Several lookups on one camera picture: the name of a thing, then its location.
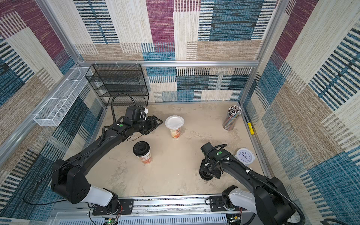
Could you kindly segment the black cup lid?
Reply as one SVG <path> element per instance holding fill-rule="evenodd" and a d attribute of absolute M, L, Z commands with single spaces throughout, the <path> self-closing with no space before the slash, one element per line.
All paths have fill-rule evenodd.
<path fill-rule="evenodd" d="M 133 147 L 133 153 L 137 157 L 143 157 L 150 152 L 150 145 L 145 141 L 137 142 Z"/>
<path fill-rule="evenodd" d="M 211 175 L 209 175 L 208 173 L 206 173 L 206 172 L 199 172 L 199 175 L 200 175 L 200 177 L 203 179 L 203 180 L 205 180 L 205 181 L 210 181 L 210 180 L 212 180 L 213 179 L 213 176 L 211 176 Z"/>

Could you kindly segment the white mesh wall basket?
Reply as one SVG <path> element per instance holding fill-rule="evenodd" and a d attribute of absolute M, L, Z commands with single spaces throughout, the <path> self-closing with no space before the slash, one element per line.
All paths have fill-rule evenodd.
<path fill-rule="evenodd" d="M 87 83 L 85 76 L 88 70 L 87 67 L 75 68 L 33 120 L 40 126 L 59 126 L 84 89 Z"/>

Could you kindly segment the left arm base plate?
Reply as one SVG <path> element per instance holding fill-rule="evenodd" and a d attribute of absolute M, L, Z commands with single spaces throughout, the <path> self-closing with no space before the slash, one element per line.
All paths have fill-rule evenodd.
<path fill-rule="evenodd" d="M 120 216 L 130 215 L 133 210 L 134 199 L 117 199 L 111 201 L 107 206 L 95 205 L 93 216 Z"/>

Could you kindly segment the white round clock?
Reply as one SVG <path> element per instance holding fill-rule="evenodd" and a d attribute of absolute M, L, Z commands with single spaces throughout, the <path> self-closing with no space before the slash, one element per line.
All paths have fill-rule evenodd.
<path fill-rule="evenodd" d="M 237 158 L 241 163 L 243 163 L 244 165 L 250 165 L 252 164 L 256 157 L 253 154 L 252 151 L 250 151 L 247 148 L 240 148 L 237 150 L 236 154 L 235 154 L 235 158 Z"/>

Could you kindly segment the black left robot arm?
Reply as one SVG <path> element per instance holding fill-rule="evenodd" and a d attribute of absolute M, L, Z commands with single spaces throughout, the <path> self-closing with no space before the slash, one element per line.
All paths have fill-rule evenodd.
<path fill-rule="evenodd" d="M 86 175 L 92 167 L 110 150 L 126 141 L 134 133 L 148 135 L 163 121 L 156 116 L 149 116 L 147 109 L 133 103 L 126 113 L 116 118 L 114 102 L 111 101 L 113 123 L 102 128 L 101 136 L 78 154 L 67 160 L 58 159 L 52 165 L 52 171 L 40 179 L 37 184 L 51 178 L 51 189 L 72 204 L 91 203 L 105 214 L 118 214 L 121 204 L 118 195 L 110 190 L 91 185 Z"/>

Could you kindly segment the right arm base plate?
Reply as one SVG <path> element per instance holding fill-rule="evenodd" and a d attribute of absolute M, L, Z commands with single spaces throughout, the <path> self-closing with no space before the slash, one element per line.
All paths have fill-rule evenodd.
<path fill-rule="evenodd" d="M 235 208 L 226 196 L 210 196 L 209 204 L 212 212 L 232 211 Z"/>

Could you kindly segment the yellow marker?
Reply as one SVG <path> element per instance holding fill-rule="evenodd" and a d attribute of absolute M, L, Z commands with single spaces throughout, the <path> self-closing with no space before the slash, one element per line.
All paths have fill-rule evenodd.
<path fill-rule="evenodd" d="M 248 125 L 248 129 L 249 129 L 250 134 L 251 134 L 251 135 L 254 135 L 255 132 L 254 132 L 252 123 L 251 123 L 251 122 L 248 122 L 247 125 Z"/>

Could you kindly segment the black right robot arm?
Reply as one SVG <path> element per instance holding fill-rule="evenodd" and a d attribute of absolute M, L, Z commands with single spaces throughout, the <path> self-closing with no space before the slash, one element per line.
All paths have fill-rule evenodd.
<path fill-rule="evenodd" d="M 205 181 L 220 179 L 227 173 L 240 182 L 247 190 L 241 191 L 232 185 L 222 192 L 219 200 L 210 199 L 210 204 L 226 211 L 246 209 L 259 217 L 265 225 L 289 225 L 289 218 L 298 213 L 298 225 L 306 222 L 300 207 L 290 199 L 285 186 L 278 178 L 263 176 L 225 150 L 226 144 L 212 146 L 206 143 L 201 147 L 205 156 L 199 174 Z"/>

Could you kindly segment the paper milk tea cup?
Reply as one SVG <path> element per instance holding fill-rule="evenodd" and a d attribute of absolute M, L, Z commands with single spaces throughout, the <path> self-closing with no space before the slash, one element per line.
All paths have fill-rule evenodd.
<path fill-rule="evenodd" d="M 143 157 L 138 157 L 144 164 L 149 164 L 152 161 L 152 156 L 151 156 L 151 147 L 150 147 L 150 152 L 143 156 Z"/>
<path fill-rule="evenodd" d="M 165 121 L 165 126 L 170 130 L 170 134 L 174 140 L 177 140 L 181 135 L 181 127 L 185 120 L 178 115 L 169 116 Z"/>

